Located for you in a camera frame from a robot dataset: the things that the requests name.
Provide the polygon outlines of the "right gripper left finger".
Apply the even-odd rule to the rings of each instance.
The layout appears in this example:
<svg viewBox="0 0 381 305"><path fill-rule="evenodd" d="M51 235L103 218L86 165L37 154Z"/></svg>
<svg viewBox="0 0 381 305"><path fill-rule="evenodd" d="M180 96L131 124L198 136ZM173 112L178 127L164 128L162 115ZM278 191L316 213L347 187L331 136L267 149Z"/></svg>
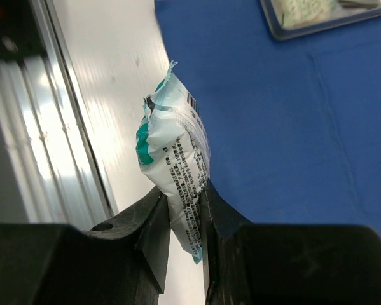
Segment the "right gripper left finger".
<svg viewBox="0 0 381 305"><path fill-rule="evenodd" d="M80 231L68 224L0 224L0 304L157 304L170 228L157 188Z"/></svg>

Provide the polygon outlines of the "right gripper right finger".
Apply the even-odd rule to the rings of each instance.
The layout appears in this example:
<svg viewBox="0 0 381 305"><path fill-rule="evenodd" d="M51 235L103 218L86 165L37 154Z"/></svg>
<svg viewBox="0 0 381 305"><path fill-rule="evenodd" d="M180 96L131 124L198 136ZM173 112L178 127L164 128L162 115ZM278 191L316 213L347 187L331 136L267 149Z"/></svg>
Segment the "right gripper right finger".
<svg viewBox="0 0 381 305"><path fill-rule="evenodd" d="M200 195L207 304L381 304L381 237L346 224L255 224Z"/></svg>

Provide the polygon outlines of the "white teal gauze packet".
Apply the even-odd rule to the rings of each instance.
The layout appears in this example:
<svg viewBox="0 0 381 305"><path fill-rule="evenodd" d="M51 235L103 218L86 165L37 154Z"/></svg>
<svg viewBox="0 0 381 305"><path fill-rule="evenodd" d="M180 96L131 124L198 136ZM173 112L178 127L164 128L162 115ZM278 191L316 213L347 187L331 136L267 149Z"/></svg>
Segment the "white teal gauze packet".
<svg viewBox="0 0 381 305"><path fill-rule="evenodd" d="M174 74L172 61L144 98L136 132L141 172L166 195L170 228L195 263L202 260L199 199L210 177L210 147L197 101Z"/></svg>

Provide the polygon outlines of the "blue surgical cloth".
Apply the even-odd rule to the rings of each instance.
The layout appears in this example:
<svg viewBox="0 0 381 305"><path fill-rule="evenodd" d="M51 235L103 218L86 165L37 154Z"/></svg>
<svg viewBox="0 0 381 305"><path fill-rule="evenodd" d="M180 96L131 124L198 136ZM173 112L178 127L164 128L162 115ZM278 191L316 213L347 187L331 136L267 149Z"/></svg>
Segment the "blue surgical cloth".
<svg viewBox="0 0 381 305"><path fill-rule="evenodd" d="M381 17L276 41L258 1L156 1L155 12L224 200L255 223L381 234Z"/></svg>

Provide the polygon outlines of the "metal instrument tray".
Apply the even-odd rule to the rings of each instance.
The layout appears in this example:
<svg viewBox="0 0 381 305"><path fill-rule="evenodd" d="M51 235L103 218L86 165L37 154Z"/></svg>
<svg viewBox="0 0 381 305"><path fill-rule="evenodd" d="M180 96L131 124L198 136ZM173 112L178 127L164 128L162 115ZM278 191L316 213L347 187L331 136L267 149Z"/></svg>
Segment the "metal instrument tray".
<svg viewBox="0 0 381 305"><path fill-rule="evenodd" d="M381 1L261 1L272 36L301 37L381 16Z"/></svg>

